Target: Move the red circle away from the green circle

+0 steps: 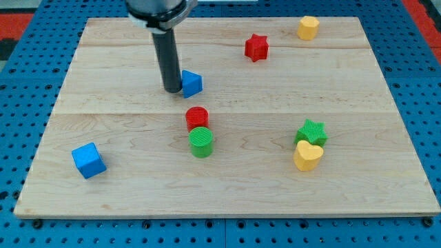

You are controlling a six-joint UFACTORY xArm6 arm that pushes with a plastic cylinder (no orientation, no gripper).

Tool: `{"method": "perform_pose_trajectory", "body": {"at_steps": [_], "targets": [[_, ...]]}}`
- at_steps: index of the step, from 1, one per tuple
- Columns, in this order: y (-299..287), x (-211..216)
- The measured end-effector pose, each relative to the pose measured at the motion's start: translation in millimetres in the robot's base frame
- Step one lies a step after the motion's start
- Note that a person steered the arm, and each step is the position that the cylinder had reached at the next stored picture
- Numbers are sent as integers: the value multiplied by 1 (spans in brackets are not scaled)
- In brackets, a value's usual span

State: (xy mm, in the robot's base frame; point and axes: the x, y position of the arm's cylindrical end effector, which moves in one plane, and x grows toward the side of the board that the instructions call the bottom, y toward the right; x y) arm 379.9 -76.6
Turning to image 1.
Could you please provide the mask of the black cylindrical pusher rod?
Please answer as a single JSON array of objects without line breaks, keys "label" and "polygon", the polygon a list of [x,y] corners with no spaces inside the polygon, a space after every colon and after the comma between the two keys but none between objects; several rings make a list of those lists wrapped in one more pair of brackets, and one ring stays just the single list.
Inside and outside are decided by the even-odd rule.
[{"label": "black cylindrical pusher rod", "polygon": [[178,93],[182,90],[182,79],[174,30],[168,30],[163,34],[153,33],[152,37],[163,87],[166,92]]}]

